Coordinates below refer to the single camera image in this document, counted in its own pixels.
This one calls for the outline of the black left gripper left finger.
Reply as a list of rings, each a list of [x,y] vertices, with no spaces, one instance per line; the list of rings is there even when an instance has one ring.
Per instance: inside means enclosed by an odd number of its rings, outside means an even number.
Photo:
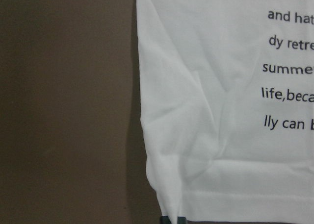
[[[160,224],[172,224],[168,216],[161,216],[159,219],[159,223]]]

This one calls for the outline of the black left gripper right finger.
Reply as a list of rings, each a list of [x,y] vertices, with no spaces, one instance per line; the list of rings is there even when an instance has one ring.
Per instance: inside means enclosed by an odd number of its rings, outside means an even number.
[[[188,224],[186,217],[177,217],[177,224]]]

